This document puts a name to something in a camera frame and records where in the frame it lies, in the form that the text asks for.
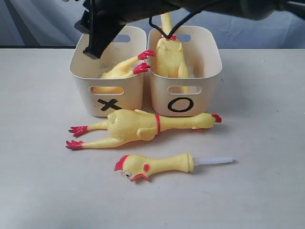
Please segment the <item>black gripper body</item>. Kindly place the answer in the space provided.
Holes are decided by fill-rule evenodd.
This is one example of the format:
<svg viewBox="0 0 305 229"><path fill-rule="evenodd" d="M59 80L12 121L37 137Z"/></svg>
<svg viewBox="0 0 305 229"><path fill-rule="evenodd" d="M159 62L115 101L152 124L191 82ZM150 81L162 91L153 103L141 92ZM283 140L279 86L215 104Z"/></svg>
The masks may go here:
<svg viewBox="0 0 305 229"><path fill-rule="evenodd" d="M89 36L89 43L83 54L91 59L99 59L124 27L124 23L121 22L124 1L85 0L82 5L85 11L74 27Z"/></svg>

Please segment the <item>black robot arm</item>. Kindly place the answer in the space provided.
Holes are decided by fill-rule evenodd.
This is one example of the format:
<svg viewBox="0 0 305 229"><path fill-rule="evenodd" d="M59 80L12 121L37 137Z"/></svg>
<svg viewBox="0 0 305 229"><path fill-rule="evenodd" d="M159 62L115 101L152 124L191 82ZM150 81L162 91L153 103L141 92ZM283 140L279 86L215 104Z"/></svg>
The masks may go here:
<svg viewBox="0 0 305 229"><path fill-rule="evenodd" d="M131 22L148 19L171 11L185 9L189 14L173 29L158 31L170 38L184 23L202 11L246 18L254 21L268 17L274 11L287 11L304 19L303 0L86 0L83 15L74 27L89 35L89 45L83 53L92 59L99 59L123 27Z"/></svg>

